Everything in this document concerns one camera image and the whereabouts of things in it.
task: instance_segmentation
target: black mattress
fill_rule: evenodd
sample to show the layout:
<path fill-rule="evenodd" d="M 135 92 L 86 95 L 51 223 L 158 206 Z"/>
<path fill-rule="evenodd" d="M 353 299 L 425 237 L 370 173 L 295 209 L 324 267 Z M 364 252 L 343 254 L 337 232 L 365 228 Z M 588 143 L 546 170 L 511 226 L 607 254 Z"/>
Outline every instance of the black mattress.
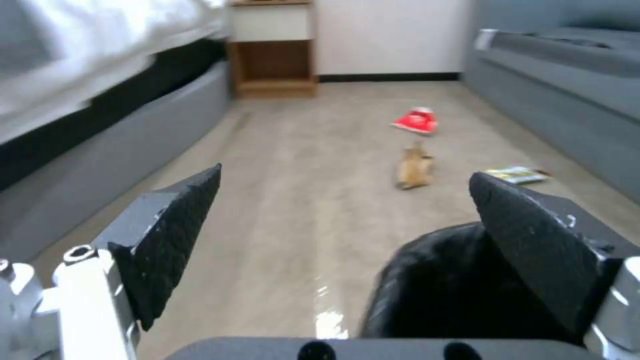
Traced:
<path fill-rule="evenodd" d="M 0 191 L 146 103 L 194 81 L 224 57 L 223 42 L 204 39 L 163 51 L 149 68 L 94 97 L 91 106 L 0 144 Z"/>

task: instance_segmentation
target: wooden nightstand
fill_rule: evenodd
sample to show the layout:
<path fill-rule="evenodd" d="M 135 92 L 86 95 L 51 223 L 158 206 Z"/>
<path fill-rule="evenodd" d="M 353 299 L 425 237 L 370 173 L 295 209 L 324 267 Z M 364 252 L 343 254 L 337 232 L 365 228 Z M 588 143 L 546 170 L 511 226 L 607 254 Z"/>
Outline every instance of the wooden nightstand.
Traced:
<path fill-rule="evenodd" d="M 235 0 L 228 45 L 239 97 L 313 97 L 311 0 Z"/>

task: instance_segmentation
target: white drawer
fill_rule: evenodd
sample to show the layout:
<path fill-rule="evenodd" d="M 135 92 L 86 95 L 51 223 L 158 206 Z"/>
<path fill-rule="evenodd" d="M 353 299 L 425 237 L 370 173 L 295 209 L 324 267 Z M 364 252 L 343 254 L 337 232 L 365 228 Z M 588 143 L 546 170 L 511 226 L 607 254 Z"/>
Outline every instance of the white drawer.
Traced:
<path fill-rule="evenodd" d="M 232 41 L 311 39 L 309 5 L 263 5 L 233 8 Z"/>

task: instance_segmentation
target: gray bed frame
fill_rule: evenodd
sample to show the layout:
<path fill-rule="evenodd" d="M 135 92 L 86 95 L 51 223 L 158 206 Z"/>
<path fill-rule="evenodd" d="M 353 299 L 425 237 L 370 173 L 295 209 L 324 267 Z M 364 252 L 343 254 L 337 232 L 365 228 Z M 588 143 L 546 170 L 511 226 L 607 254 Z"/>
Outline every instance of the gray bed frame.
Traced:
<path fill-rule="evenodd" d="M 144 105 L 0 193 L 0 256 L 26 262 L 213 128 L 228 63 Z"/>

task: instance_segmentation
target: floor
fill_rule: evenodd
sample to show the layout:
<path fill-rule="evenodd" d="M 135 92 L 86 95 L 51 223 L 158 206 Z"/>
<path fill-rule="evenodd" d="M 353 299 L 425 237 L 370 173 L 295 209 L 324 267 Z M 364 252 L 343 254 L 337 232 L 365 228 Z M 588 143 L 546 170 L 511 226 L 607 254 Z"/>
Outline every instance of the floor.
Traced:
<path fill-rule="evenodd" d="M 418 138 L 388 126 L 413 106 L 440 119 L 424 140 L 435 183 L 401 192 L 394 169 Z M 190 150 L 72 231 L 35 265 L 50 272 L 137 194 L 221 161 L 223 183 L 180 286 L 139 345 L 159 359 L 211 336 L 357 336 L 376 274 L 403 243 L 477 220 L 471 173 L 529 165 L 637 241 L 640 208 L 456 82 L 321 85 L 310 100 L 238 101 Z"/>

